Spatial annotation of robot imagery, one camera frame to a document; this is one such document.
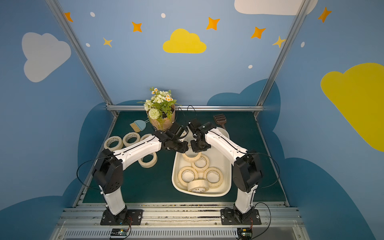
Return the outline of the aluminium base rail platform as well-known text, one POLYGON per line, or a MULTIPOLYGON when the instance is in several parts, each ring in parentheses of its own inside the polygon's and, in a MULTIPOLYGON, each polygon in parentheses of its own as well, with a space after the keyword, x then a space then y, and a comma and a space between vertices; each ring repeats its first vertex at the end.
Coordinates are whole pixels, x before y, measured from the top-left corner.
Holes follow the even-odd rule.
POLYGON ((237 228, 253 228, 254 240, 308 240, 310 236, 297 208, 285 202, 255 203, 261 225, 222 225, 220 210, 232 203, 138 203, 143 210, 139 226, 101 226, 102 204, 78 204, 62 212, 52 240, 236 240, 237 228), (125 238, 111 238, 112 229, 127 228, 125 238))

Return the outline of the right aluminium frame post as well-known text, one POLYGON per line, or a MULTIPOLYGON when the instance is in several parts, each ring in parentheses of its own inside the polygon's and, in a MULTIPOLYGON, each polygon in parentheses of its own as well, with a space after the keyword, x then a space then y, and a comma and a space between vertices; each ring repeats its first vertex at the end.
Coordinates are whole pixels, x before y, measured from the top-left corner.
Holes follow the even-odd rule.
POLYGON ((254 111, 254 117, 255 117, 255 120, 257 120, 257 117, 259 115, 260 112, 262 112, 264 110, 264 103, 268 97, 268 94, 270 93, 271 89, 272 89, 272 86, 285 62, 285 59, 296 39, 296 36, 297 34, 299 33, 300 31, 300 28, 307 16, 307 12, 308 12, 308 9, 309 9, 309 6, 310 4, 312 3, 312 1, 310 0, 305 0, 305 1, 302 1, 299 9, 298 9, 298 12, 293 20, 293 23, 288 31, 288 34, 286 36, 286 41, 283 43, 283 46, 281 47, 281 50, 279 52, 279 55, 277 57, 277 60, 274 64, 274 67, 263 87, 263 90, 258 98, 258 101, 257 101, 257 104, 256 104, 256 107, 260 108, 259 110, 256 110, 254 111))

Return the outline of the cream tape roll front upright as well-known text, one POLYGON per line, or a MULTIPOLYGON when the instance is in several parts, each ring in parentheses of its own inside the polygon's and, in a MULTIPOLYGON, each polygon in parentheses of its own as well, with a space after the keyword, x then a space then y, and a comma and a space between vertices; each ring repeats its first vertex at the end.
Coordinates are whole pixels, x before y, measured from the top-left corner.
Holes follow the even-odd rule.
POLYGON ((194 180, 187 184, 187 190, 192 193, 204 193, 209 190, 209 183, 204 179, 194 180))

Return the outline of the light blue hand brush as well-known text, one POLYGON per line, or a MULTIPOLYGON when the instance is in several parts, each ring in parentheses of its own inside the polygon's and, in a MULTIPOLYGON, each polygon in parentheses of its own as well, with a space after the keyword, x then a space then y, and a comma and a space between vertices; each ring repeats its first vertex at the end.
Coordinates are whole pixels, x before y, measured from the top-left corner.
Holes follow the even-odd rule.
POLYGON ((148 122, 149 120, 135 120, 133 123, 130 124, 130 126, 134 130, 134 132, 139 133, 147 127, 148 122))

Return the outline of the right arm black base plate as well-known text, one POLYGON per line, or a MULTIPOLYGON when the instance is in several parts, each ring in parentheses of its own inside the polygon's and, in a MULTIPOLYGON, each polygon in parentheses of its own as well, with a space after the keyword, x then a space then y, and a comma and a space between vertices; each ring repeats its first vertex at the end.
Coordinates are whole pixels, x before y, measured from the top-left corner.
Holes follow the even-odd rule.
POLYGON ((220 210, 222 225, 261 225, 261 217, 258 210, 249 210, 242 214, 238 210, 224 208, 220 210))

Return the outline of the small circuit board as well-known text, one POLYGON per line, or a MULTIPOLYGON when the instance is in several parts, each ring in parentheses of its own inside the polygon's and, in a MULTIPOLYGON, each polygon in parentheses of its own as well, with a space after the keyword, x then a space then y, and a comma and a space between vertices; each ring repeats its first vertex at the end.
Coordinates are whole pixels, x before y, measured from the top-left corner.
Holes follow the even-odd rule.
POLYGON ((125 238, 129 235, 130 230, 127 228, 112 229, 110 233, 111 238, 125 238))
POLYGON ((251 228, 237 228, 237 240, 251 240, 253 231, 251 228))

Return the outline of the aluminium frame post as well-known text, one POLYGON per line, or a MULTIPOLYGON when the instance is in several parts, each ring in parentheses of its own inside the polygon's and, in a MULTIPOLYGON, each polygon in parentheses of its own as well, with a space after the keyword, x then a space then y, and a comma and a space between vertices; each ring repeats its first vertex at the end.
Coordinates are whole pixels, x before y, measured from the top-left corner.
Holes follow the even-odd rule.
POLYGON ((106 103, 106 107, 108 107, 109 105, 113 105, 112 99, 108 95, 106 88, 104 87, 104 85, 103 85, 101 79, 99 78, 95 68, 93 67, 90 59, 88 58, 88 56, 85 52, 85 49, 82 47, 75 31, 71 27, 69 20, 65 16, 65 13, 64 13, 59 1, 46 0, 46 3, 48 4, 51 12, 54 14, 59 25, 63 29, 65 35, 67 36, 69 42, 71 43, 72 47, 74 48, 75 52, 77 53, 80 61, 82 62, 83 66, 85 67, 87 73, 89 74, 95 87, 99 91, 104 102, 106 103))
POLYGON ((307 16, 307 12, 308 12, 308 9, 309 9, 309 6, 310 4, 312 3, 312 1, 310 0, 305 0, 305 1, 302 1, 299 9, 298 9, 298 12, 293 20, 293 23, 288 31, 288 34, 286 36, 286 41, 283 43, 283 46, 281 47, 281 50, 279 52, 279 55, 277 57, 277 60, 274 64, 274 67, 263 87, 263 90, 258 98, 258 101, 257 101, 257 104, 256 104, 256 107, 260 108, 259 110, 256 110, 254 111, 254 117, 255 117, 255 120, 257 120, 257 117, 259 115, 260 112, 262 112, 264 110, 264 103, 268 97, 268 94, 270 93, 271 89, 272 89, 272 86, 285 62, 285 59, 296 39, 296 36, 297 34, 299 33, 300 31, 300 28, 307 16))

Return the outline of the right small circuit board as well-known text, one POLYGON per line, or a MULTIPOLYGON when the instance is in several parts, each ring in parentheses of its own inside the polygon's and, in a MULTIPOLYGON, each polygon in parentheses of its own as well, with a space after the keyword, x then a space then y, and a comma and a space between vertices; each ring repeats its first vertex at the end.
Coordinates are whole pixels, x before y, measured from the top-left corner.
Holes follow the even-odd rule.
POLYGON ((237 228, 237 240, 251 240, 253 231, 251 228, 237 228))

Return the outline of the horizontal aluminium frame rail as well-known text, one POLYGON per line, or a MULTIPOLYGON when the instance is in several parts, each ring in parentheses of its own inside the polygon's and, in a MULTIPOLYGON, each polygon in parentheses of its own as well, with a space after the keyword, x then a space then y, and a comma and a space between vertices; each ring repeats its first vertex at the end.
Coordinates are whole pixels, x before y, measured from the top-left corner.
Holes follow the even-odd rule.
MULTIPOLYGON (((176 110, 195 110, 197 112, 261 112, 264 110, 263 106, 179 106, 176 110)), ((134 105, 107 105, 108 111, 144 111, 145 107, 134 105)))

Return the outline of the left aluminium frame post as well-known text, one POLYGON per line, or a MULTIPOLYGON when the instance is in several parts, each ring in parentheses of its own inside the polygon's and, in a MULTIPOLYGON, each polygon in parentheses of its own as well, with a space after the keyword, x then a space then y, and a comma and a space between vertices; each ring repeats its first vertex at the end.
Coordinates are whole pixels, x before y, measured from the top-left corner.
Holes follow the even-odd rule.
POLYGON ((46 0, 46 3, 48 4, 51 12, 54 14, 59 25, 63 29, 65 35, 67 36, 69 42, 71 43, 72 47, 74 48, 75 52, 77 53, 80 61, 82 62, 83 66, 85 67, 87 73, 89 74, 95 87, 99 91, 104 102, 106 103, 106 107, 108 107, 109 105, 113 105, 112 99, 108 95, 106 88, 104 87, 104 85, 103 85, 101 79, 99 78, 95 68, 93 67, 90 59, 88 58, 88 56, 85 52, 85 49, 82 47, 75 31, 71 27, 69 20, 65 16, 65 13, 64 13, 59 1, 46 0))

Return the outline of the cream plastic storage box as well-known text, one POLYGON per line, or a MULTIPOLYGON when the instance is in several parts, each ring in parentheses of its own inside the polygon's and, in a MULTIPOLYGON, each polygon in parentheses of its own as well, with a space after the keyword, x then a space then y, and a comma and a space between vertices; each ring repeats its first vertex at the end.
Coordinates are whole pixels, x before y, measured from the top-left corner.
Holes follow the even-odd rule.
POLYGON ((199 197, 222 197, 232 186, 232 164, 227 157, 215 147, 195 153, 190 141, 193 134, 189 132, 182 141, 188 143, 188 151, 176 153, 172 183, 185 194, 199 197))

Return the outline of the white green artificial flowers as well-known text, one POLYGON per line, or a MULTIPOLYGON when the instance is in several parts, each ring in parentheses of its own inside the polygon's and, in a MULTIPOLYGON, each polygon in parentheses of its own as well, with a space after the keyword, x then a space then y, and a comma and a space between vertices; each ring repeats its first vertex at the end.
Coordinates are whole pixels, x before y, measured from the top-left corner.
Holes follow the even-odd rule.
POLYGON ((146 113, 150 109, 159 109, 168 112, 172 105, 175 106, 175 110, 177 105, 180 105, 177 103, 177 100, 172 97, 171 90, 160 91, 158 88, 150 88, 150 91, 152 94, 150 99, 138 102, 138 104, 143 104, 146 113))

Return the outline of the left small circuit board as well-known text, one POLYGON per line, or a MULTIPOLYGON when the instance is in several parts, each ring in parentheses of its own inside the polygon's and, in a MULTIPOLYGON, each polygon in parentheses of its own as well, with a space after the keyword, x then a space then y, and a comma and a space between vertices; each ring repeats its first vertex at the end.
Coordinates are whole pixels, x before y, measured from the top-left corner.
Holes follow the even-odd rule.
POLYGON ((129 235, 130 230, 127 228, 112 229, 110 233, 111 238, 125 238, 129 235))

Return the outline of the cream tape roll centre small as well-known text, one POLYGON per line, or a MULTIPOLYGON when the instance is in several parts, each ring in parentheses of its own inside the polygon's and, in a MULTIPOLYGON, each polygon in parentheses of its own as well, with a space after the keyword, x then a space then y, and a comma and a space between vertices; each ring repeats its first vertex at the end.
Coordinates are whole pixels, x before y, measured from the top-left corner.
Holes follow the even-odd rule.
POLYGON ((210 160, 206 155, 201 154, 200 158, 196 162, 192 163, 192 167, 198 173, 203 173, 210 167, 210 160))

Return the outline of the beige ribbed flower pot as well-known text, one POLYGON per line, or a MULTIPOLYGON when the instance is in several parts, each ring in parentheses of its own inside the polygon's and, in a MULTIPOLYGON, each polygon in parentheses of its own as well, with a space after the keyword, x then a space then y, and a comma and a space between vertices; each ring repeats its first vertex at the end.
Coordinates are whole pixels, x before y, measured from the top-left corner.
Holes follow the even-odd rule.
POLYGON ((170 111, 164 112, 159 109, 150 109, 147 111, 149 122, 157 130, 168 130, 176 119, 175 106, 170 107, 170 111))

